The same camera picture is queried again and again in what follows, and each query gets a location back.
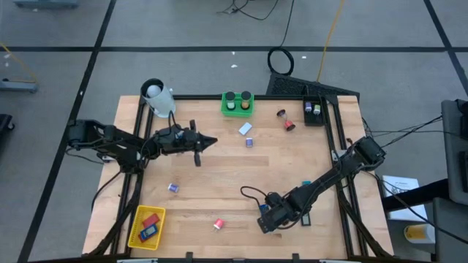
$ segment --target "yellow cable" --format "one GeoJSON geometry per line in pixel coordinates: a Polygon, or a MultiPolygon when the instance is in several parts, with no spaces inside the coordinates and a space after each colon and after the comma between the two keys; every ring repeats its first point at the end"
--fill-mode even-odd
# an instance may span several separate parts
{"type": "Polygon", "coordinates": [[[320,75],[322,74],[322,68],[323,68],[323,61],[325,60],[325,54],[327,53],[327,46],[328,46],[328,43],[330,42],[331,35],[333,31],[335,30],[336,21],[338,20],[339,14],[341,14],[341,10],[343,9],[343,4],[344,4],[344,0],[341,0],[341,2],[339,3],[338,11],[336,11],[335,20],[333,20],[333,23],[331,24],[330,32],[328,32],[327,42],[325,43],[325,47],[323,47],[322,60],[320,61],[320,68],[319,68],[319,74],[317,76],[317,82],[319,82],[320,80],[320,75]]]}
{"type": "Polygon", "coordinates": [[[11,80],[11,81],[17,81],[17,82],[24,82],[24,83],[37,83],[37,78],[36,78],[36,75],[34,75],[34,73],[29,69],[28,66],[26,66],[26,64],[21,61],[19,58],[17,58],[15,55],[13,55],[13,53],[8,49],[7,46],[5,46],[4,43],[0,42],[0,45],[3,49],[5,49],[5,51],[7,51],[7,53],[16,61],[18,62],[21,67],[23,68],[24,71],[28,72],[28,74],[34,79],[33,80],[11,80]]]}

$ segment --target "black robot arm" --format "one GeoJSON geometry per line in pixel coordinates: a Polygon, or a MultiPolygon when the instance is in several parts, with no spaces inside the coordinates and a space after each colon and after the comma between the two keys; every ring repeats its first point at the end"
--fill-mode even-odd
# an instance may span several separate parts
{"type": "Polygon", "coordinates": [[[68,145],[75,150],[93,149],[98,157],[108,156],[115,159],[122,172],[137,173],[144,169],[145,163],[158,158],[161,154],[195,152],[195,165],[200,166],[199,153],[217,142],[217,138],[197,132],[195,121],[189,128],[177,123],[156,131],[147,140],[117,129],[114,125],[104,125],[93,120],[76,120],[68,123],[68,145]]]}
{"type": "Polygon", "coordinates": [[[309,185],[295,187],[286,196],[269,193],[265,203],[271,208],[257,222],[264,233],[271,232],[288,221],[297,221],[308,213],[312,204],[325,190],[341,179],[362,170],[372,171],[384,161],[385,151],[371,137],[363,137],[339,157],[336,165],[309,185]]]}

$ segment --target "yellow tray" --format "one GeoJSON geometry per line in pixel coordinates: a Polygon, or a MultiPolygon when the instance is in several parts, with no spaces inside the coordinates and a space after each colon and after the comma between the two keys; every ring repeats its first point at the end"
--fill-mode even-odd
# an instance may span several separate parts
{"type": "Polygon", "coordinates": [[[148,250],[158,249],[159,241],[161,240],[162,227],[166,217],[166,209],[162,207],[150,207],[146,205],[138,205],[135,219],[133,220],[132,231],[130,232],[128,246],[130,248],[142,248],[148,250]],[[144,230],[143,221],[153,214],[157,214],[159,221],[156,223],[158,232],[142,243],[138,235],[144,230]]]}

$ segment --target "red block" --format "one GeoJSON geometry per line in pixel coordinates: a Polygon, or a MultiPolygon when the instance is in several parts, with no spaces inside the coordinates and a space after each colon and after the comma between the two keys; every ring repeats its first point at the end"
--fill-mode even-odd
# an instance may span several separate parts
{"type": "Polygon", "coordinates": [[[155,224],[157,222],[159,222],[159,217],[156,214],[153,214],[152,216],[145,219],[145,221],[143,222],[143,226],[145,228],[148,228],[150,225],[155,224]]]}

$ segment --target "wooden table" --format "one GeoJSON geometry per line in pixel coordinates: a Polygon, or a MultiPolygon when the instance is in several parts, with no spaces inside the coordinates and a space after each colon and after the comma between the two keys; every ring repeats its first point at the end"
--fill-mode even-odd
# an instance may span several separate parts
{"type": "MultiPolygon", "coordinates": [[[[133,131],[138,99],[138,96],[120,98],[114,125],[126,132],[133,131]]],[[[202,167],[195,167],[192,153],[161,156],[149,163],[140,204],[165,207],[166,223],[158,250],[133,249],[133,257],[183,258],[191,251],[195,258],[290,259],[292,253],[299,253],[302,259],[347,258],[334,187],[314,203],[310,213],[312,226],[297,224],[271,234],[260,231],[255,201],[241,196],[239,191],[241,186],[254,186],[265,192],[285,194],[331,168],[325,128],[304,126],[302,101],[257,100],[254,115],[249,119],[224,117],[218,100],[176,100],[176,105],[175,119],[179,124],[188,126],[189,120],[195,119],[198,131],[217,137],[218,142],[201,154],[202,167]],[[296,124],[292,132],[286,132],[276,117],[282,108],[296,124]],[[246,121],[253,128],[244,137],[238,130],[246,121]],[[246,137],[253,138],[253,148],[246,148],[246,137]],[[167,191],[169,183],[178,184],[180,191],[177,194],[167,191]],[[217,218],[226,223],[221,231],[212,232],[217,218]]],[[[338,144],[333,109],[329,108],[338,144]]],[[[339,97],[339,108],[345,136],[353,141],[361,138],[364,129],[356,98],[339,97]]],[[[153,130],[165,127],[167,119],[154,119],[153,130]]],[[[106,164],[99,186],[117,171],[116,163],[106,164]]],[[[97,199],[84,253],[98,244],[115,221],[122,183],[123,176],[97,199]]],[[[392,254],[376,180],[361,173],[355,178],[355,186],[363,223],[392,254]]],[[[119,251],[123,251],[127,238],[128,224],[124,226],[119,251]]],[[[359,254],[352,223],[350,228],[355,254],[359,254]]]]}

